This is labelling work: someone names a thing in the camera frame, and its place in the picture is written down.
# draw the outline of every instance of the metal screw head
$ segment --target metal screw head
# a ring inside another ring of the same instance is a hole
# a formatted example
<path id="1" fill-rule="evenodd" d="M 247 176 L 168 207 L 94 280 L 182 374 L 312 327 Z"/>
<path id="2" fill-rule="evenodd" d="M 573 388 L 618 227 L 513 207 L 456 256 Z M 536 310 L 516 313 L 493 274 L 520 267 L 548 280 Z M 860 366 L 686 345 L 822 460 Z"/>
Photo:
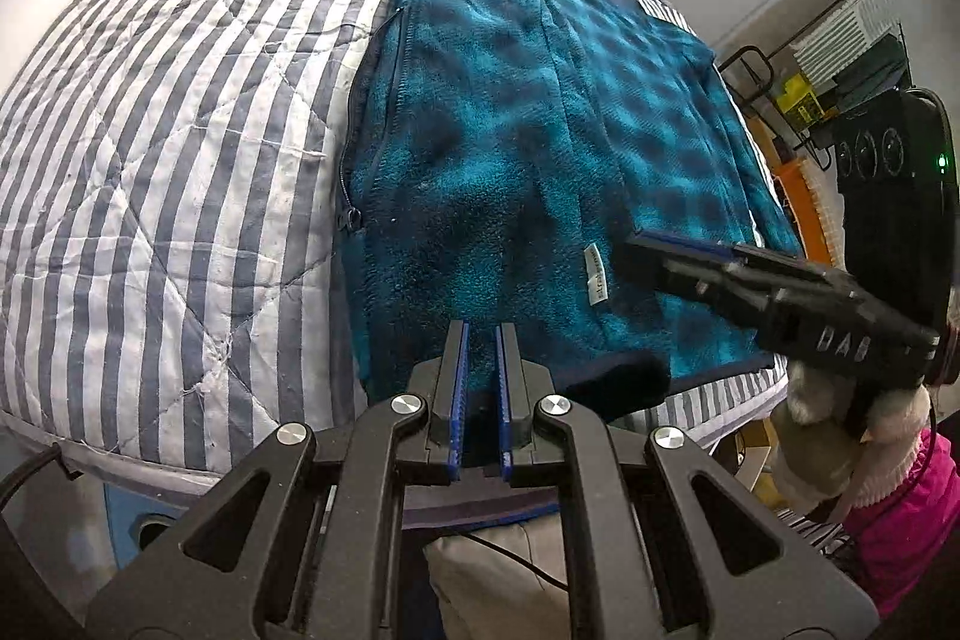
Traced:
<path id="1" fill-rule="evenodd" d="M 412 415 L 423 405 L 424 403 L 419 400 L 419 396 L 414 396 L 411 393 L 402 393 L 400 396 L 395 396 L 390 403 L 390 407 L 397 415 Z"/>
<path id="2" fill-rule="evenodd" d="M 541 399 L 541 410 L 547 415 L 564 415 L 570 412 L 570 400 L 558 393 L 551 393 Z"/>
<path id="3" fill-rule="evenodd" d="M 683 445 L 685 437 L 675 426 L 661 426 L 654 432 L 654 442 L 668 451 L 675 451 Z"/>
<path id="4" fill-rule="evenodd" d="M 306 439 L 306 427 L 301 423 L 285 423 L 277 429 L 281 445 L 299 445 Z"/>

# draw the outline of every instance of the blue gripper pad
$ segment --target blue gripper pad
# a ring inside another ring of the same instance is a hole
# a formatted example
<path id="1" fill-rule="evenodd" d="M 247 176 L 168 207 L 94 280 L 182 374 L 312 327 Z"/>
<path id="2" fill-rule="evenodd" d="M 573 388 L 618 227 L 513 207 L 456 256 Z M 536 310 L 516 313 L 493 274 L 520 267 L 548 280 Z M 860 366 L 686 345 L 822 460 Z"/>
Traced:
<path id="1" fill-rule="evenodd" d="M 680 250 L 695 250 L 698 253 L 708 253 L 717 256 L 720 261 L 733 261 L 736 254 L 728 244 L 721 242 L 708 242 L 705 239 L 690 239 L 690 237 L 678 237 L 676 234 L 665 234 L 662 231 L 644 230 L 640 233 L 641 237 L 656 239 L 658 242 L 672 244 Z"/>
<path id="2" fill-rule="evenodd" d="M 467 345 L 470 324 L 464 324 L 457 357 L 457 375 L 453 384 L 453 403 L 450 405 L 450 455 L 446 466 L 450 480 L 460 480 L 460 463 L 464 455 L 464 428 L 467 425 Z"/>
<path id="3" fill-rule="evenodd" d="M 500 477 L 510 480 L 514 469 L 514 457 L 510 438 L 510 391 L 507 390 L 507 362 L 503 355 L 503 332 L 496 327 L 496 369 L 497 369 L 497 405 L 499 408 L 500 432 Z"/>

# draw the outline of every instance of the wire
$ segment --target wire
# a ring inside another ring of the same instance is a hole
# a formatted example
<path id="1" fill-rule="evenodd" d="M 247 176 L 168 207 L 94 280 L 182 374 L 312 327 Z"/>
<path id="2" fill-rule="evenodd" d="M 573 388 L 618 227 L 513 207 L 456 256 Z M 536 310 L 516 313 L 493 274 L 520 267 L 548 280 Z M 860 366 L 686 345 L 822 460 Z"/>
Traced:
<path id="1" fill-rule="evenodd" d="M 937 108 L 937 112 L 940 113 L 940 124 L 943 126 L 944 141 L 947 143 L 947 149 L 952 149 L 953 134 L 952 130 L 950 130 L 950 120 L 947 116 L 947 107 L 944 107 L 944 102 L 942 102 L 939 95 L 936 95 L 935 92 L 930 90 L 930 88 L 909 88 L 906 92 L 909 95 L 917 95 L 917 97 L 925 98 Z"/>
<path id="2" fill-rule="evenodd" d="M 460 536 L 467 538 L 467 540 L 473 540 L 473 542 L 475 543 L 479 543 L 480 545 L 486 546 L 492 551 L 498 552 L 498 554 L 505 555 L 505 557 L 507 557 L 509 560 L 517 562 L 517 564 L 519 564 L 522 567 L 526 567 L 528 570 L 530 570 L 530 572 L 532 572 L 542 581 L 546 581 L 548 584 L 550 584 L 554 588 L 558 588 L 560 589 L 560 591 L 568 591 L 568 588 L 566 587 L 566 584 L 563 581 L 558 581 L 558 579 L 554 578 L 554 576 L 544 572 L 544 570 L 541 570 L 541 568 L 536 566 L 534 563 L 525 560 L 525 558 L 520 557 L 520 555 L 515 554 L 513 551 L 508 551 L 506 548 L 501 548 L 498 545 L 493 545 L 493 543 L 491 543 L 490 541 L 485 540 L 483 537 L 478 537 L 476 534 L 471 534 L 469 533 L 469 531 L 465 531 L 464 533 L 461 533 Z"/>
<path id="3" fill-rule="evenodd" d="M 40 472 L 43 467 L 47 464 L 52 463 L 59 464 L 59 467 L 64 471 L 67 480 L 76 480 L 77 477 L 80 477 L 83 473 L 80 472 L 70 472 L 64 466 L 64 460 L 61 456 L 61 447 L 56 442 L 51 445 L 49 448 L 46 448 L 40 453 L 37 453 L 35 456 L 31 456 L 24 461 L 21 465 L 18 465 L 16 468 L 8 474 L 7 477 L 4 477 L 3 480 L 0 480 L 0 510 L 3 510 L 7 506 L 8 502 L 13 499 L 13 495 L 19 490 L 19 488 L 24 485 L 27 480 L 30 480 L 31 477 L 34 477 L 37 472 Z"/>
<path id="4" fill-rule="evenodd" d="M 824 172 L 826 172 L 829 169 L 829 167 L 833 166 L 833 154 L 830 152 L 830 148 L 826 148 L 826 152 L 827 152 L 827 165 L 825 167 L 822 167 Z M 820 165 L 819 154 L 817 155 L 817 165 L 818 166 Z"/>

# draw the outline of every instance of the zipper pull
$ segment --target zipper pull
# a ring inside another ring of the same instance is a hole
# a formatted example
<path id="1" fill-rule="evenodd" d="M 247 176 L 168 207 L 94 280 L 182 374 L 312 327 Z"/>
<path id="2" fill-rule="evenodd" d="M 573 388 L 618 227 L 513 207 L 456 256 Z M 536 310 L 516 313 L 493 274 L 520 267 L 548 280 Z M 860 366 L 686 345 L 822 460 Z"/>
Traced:
<path id="1" fill-rule="evenodd" d="M 347 234 L 353 234 L 356 231 L 360 230 L 360 227 L 363 225 L 363 213 L 360 212 L 356 207 L 350 207 L 344 212 L 340 213 L 340 219 L 337 221 L 339 223 L 339 228 L 341 231 L 346 231 Z"/>

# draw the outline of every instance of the orange object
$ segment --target orange object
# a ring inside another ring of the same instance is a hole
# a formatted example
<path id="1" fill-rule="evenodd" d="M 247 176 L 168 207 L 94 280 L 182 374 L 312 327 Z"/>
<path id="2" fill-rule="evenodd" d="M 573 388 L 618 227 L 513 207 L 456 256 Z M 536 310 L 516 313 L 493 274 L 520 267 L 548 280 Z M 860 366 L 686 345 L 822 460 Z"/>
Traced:
<path id="1" fill-rule="evenodd" d="M 770 129 L 767 128 L 763 124 L 763 121 L 756 115 L 750 115 L 745 121 L 747 130 L 750 131 L 750 136 L 754 138 L 754 142 L 756 142 L 757 147 L 760 148 L 760 153 L 763 155 L 763 160 L 767 162 L 767 166 L 770 167 L 770 169 L 779 167 L 783 162 L 774 147 L 774 137 L 773 134 L 770 133 Z"/>
<path id="2" fill-rule="evenodd" d="M 813 204 L 813 197 L 810 196 L 806 180 L 800 173 L 800 159 L 778 167 L 774 170 L 774 177 L 784 188 L 790 210 L 800 228 L 800 241 L 803 242 L 806 258 L 832 266 L 833 261 L 827 249 L 827 239 L 824 239 L 824 230 L 820 225 L 817 208 Z"/>

